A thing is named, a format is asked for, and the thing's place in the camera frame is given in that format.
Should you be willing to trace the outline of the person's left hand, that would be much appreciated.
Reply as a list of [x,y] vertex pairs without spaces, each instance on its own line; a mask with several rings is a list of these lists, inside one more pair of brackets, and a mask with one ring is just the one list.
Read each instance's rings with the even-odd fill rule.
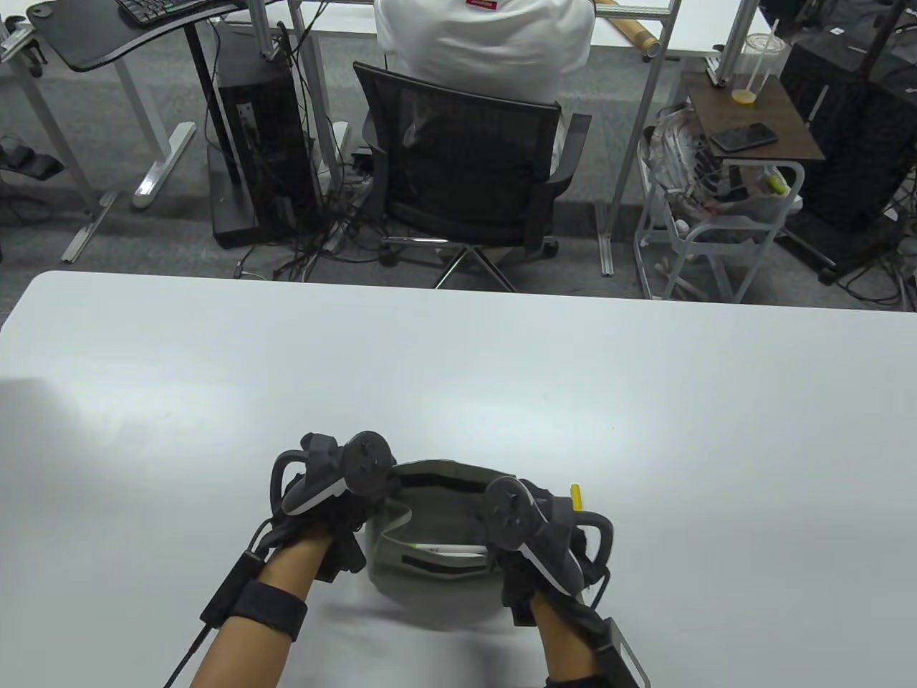
[[321,530],[330,535],[331,544],[319,565],[317,580],[333,583],[343,571],[359,573],[366,567],[367,559],[357,543],[356,533],[380,513],[387,498],[399,487],[400,479],[392,474],[370,494],[357,495],[344,487],[339,494],[332,492],[323,497],[304,514],[290,515],[284,507],[278,507],[273,517],[273,544],[269,547],[280,551],[303,541],[308,532]]

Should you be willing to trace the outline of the person's right hand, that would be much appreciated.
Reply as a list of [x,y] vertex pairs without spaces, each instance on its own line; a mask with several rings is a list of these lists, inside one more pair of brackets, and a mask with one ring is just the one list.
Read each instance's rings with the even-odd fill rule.
[[609,620],[596,610],[615,540],[608,517],[576,510],[569,496],[505,475],[486,488],[481,521],[515,626],[536,626],[532,603],[542,594],[587,639],[609,635]]

